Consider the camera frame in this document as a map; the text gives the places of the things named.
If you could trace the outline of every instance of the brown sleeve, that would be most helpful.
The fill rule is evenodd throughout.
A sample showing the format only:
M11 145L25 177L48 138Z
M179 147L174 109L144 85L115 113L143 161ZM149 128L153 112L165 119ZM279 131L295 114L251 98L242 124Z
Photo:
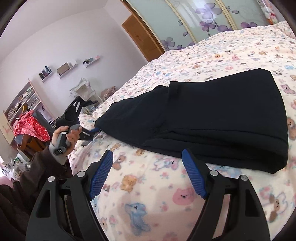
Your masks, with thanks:
M43 151L37 152L32 158L30 170L22 173L20 181L13 183L14 191L19 193L24 207L31 213L35 201L50 176L57 179L69 178L72 176L69 162L62 166L58 163L46 147Z

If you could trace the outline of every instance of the red cloth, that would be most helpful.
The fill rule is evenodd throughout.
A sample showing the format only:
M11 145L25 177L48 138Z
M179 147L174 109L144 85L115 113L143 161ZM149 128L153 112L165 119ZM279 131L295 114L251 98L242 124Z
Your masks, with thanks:
M42 125L36 120L36 118L32 117L34 110L30 110L28 113L24 114L13 131L14 135L27 134L33 137L38 138L41 141L49 141L50 136Z

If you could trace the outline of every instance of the glass panel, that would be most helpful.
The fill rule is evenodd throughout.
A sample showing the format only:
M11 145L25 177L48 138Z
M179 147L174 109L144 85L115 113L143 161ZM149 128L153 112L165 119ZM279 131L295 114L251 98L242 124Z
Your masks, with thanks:
M169 0L197 42L219 32L232 30L215 0Z
M183 18L197 42L219 32L232 31L226 15L215 0L169 2ZM223 3L238 29L268 25L256 0L223 0Z
M140 13L166 50L193 45L186 28L164 0L128 0Z
M256 0L222 0L238 29L269 25Z

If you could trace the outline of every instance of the bed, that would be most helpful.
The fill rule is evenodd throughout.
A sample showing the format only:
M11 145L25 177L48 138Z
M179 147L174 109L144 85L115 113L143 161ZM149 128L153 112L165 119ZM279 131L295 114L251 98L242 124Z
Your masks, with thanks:
M224 176L249 177L273 239L296 206L296 38L287 22L222 32L186 49L168 51L140 69L92 115L80 115L80 123L92 129L95 120L113 102L133 98L157 85L168 86L170 81L208 81L256 68L272 73L283 97L289 130L287 166L275 174L208 166ZM92 201L109 240L187 239L204 202L195 194L180 159L129 146L103 132L88 146L81 146L82 142L78 141L69 155L73 174L99 161L106 149L114 155L104 191ZM223 230L228 202L229 196L225 196L215 236ZM135 220L141 225L135 227Z

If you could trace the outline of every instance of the plastic bag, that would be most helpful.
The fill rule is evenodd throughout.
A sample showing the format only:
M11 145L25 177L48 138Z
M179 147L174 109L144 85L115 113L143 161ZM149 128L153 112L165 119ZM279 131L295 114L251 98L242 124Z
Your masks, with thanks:
M101 99L103 101L107 100L111 95L113 95L117 91L116 86L112 86L111 88L105 89L101 92Z

